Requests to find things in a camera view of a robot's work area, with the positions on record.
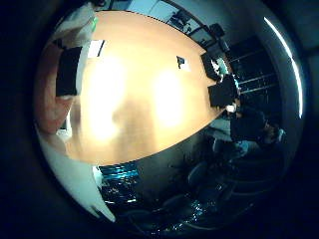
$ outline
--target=fluorescent light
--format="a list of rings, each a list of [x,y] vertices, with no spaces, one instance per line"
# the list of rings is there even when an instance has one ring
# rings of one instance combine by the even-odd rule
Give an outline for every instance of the fluorescent light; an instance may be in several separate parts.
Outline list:
[[[301,78],[300,78],[298,66],[297,66],[296,62],[293,60],[291,50],[288,47],[288,44],[286,43],[286,41],[284,40],[282,35],[280,34],[280,32],[276,29],[276,27],[267,18],[264,17],[263,19],[269,25],[269,27],[272,29],[272,31],[276,34],[276,36],[278,37],[282,46],[284,47],[288,57],[290,58],[291,66],[292,66],[293,72],[295,74],[297,88],[298,88],[299,117],[301,118],[302,112],[303,112],[303,93],[302,93]]]
[[[301,79],[300,79],[298,66],[297,66],[297,64],[295,63],[295,61],[293,59],[291,59],[291,64],[292,64],[293,72],[295,74],[295,78],[296,78],[296,81],[297,81],[298,95],[299,95],[299,117],[301,118],[302,111],[303,111]]]
[[[284,49],[286,50],[286,53],[288,54],[288,57],[292,58],[292,53],[290,51],[290,48],[288,47],[286,41],[283,39],[280,32],[276,29],[276,27],[267,18],[264,17],[263,19],[266,21],[266,23],[269,25],[269,27],[271,27],[272,31],[274,31],[276,36],[279,38],[282,46],[284,47]]]

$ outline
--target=table top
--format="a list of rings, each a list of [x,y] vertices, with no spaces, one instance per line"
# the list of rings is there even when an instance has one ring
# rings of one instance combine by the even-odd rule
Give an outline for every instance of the table top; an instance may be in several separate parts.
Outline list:
[[[97,13],[93,40],[106,40],[88,59],[82,92],[71,107],[67,154],[96,165],[160,152],[218,117],[209,105],[200,55],[205,51],[175,28],[131,12]],[[188,61],[178,68],[176,56]]]

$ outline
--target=white wall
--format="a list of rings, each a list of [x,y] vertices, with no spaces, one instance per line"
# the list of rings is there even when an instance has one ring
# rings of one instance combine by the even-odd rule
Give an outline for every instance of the white wall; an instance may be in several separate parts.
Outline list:
[[[158,0],[133,0],[128,8],[129,11],[149,15]]]
[[[72,160],[57,152],[39,133],[38,136],[51,169],[70,195],[93,215],[98,217],[91,206],[95,206],[114,222],[115,216],[105,204],[97,187],[93,167],[90,164]]]

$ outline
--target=dark background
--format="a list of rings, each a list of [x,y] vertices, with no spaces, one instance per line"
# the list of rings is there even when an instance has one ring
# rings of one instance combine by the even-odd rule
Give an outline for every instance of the dark background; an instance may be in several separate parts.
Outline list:
[[[306,125],[297,156],[270,198],[207,238],[312,238],[319,231],[319,2],[264,2],[286,26],[303,60]],[[30,0],[1,6],[0,238],[126,237],[97,222],[64,191],[47,168],[32,127],[32,76],[39,53],[55,22],[77,4]]]

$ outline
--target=person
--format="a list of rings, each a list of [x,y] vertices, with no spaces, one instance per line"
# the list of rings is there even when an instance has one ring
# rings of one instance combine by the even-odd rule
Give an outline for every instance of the person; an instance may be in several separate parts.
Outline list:
[[[248,106],[241,106],[240,101],[228,107],[230,120],[215,119],[209,124],[208,134],[223,141],[255,141],[259,146],[272,145],[281,140],[284,134],[277,124],[267,122],[261,111]]]

